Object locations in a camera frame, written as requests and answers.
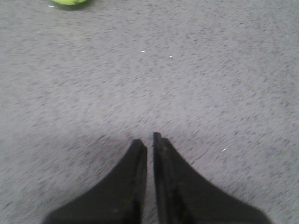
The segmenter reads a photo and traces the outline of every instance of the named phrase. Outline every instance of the green object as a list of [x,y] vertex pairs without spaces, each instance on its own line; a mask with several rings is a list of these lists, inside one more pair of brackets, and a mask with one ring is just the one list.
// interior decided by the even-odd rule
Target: green object
[[87,0],[52,0],[52,1],[62,4],[62,5],[73,6],[73,5],[83,3]]

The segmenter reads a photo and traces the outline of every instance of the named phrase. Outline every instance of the yellow-green ball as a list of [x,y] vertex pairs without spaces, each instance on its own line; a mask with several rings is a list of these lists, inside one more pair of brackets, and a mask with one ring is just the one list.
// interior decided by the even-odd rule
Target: yellow-green ball
[[62,5],[73,6],[85,2],[86,0],[52,0]]

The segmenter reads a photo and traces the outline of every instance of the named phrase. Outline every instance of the gray carpet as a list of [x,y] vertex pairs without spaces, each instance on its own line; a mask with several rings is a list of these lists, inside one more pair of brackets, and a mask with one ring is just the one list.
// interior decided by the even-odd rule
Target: gray carpet
[[0,223],[39,224],[152,133],[276,224],[299,220],[297,0],[0,3]]

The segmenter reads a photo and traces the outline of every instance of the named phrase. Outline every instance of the tennis ball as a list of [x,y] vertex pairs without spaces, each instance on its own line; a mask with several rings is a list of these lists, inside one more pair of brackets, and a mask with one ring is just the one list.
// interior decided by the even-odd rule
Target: tennis ball
[[73,6],[85,2],[86,0],[52,0],[62,5]]

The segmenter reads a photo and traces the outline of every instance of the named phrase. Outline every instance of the floor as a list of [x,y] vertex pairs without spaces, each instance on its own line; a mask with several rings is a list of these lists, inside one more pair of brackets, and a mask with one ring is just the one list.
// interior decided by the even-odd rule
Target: floor
[[39,224],[152,133],[205,178],[299,220],[297,0],[0,3],[0,223]]

